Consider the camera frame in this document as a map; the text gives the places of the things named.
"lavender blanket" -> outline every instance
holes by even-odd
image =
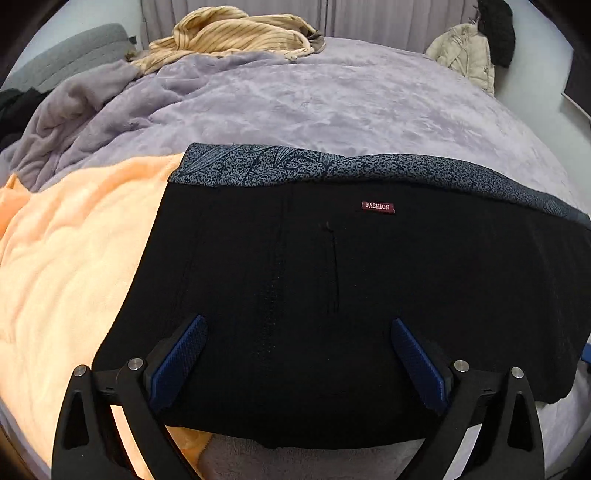
[[[14,171],[37,191],[78,168],[181,153],[193,142],[285,145],[347,157],[456,158],[588,212],[548,148],[467,79],[420,54],[355,40],[326,43],[321,54],[295,62],[271,53],[191,55],[129,84],[135,76],[129,65],[112,64],[101,76],[97,69],[79,74],[46,99],[23,139],[0,154],[0,177]],[[590,398],[580,369],[566,399],[539,406],[547,466],[580,429]],[[215,480],[391,479],[419,444],[265,450],[214,436],[200,468]],[[449,475],[461,472],[469,444]]]

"beige puffer jacket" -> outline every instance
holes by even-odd
[[[468,77],[488,94],[495,94],[495,66],[488,39],[478,33],[477,25],[464,23],[450,28],[433,40],[425,55]]]

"gray patterned fabric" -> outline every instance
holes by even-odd
[[[269,145],[189,146],[168,181],[217,187],[269,186],[307,180],[396,180],[516,203],[581,223],[588,215],[547,193],[473,163],[427,155],[385,154],[342,157]]]
[[[111,23],[91,28],[39,54],[10,75],[2,90],[34,88],[48,92],[76,73],[124,60],[130,51],[135,51],[135,47],[121,25]]]

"metal bolt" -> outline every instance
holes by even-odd
[[[523,378],[523,370],[519,367],[513,367],[511,369],[511,375],[513,375],[515,378]]]
[[[464,373],[470,370],[470,365],[468,365],[468,362],[466,362],[465,360],[456,360],[453,363],[453,368],[455,368],[459,372]]]
[[[74,369],[74,376],[75,377],[81,377],[82,375],[84,375],[86,373],[86,365],[78,365],[75,369]]]
[[[132,358],[129,362],[127,362],[127,367],[130,370],[139,370],[144,365],[144,361],[141,358]]]

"orange blanket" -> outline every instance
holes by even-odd
[[[48,465],[72,369],[92,363],[111,328],[182,156],[79,170],[42,193],[15,176],[0,189],[0,398]],[[137,474],[151,478],[114,412]],[[211,434],[169,431],[196,468]]]

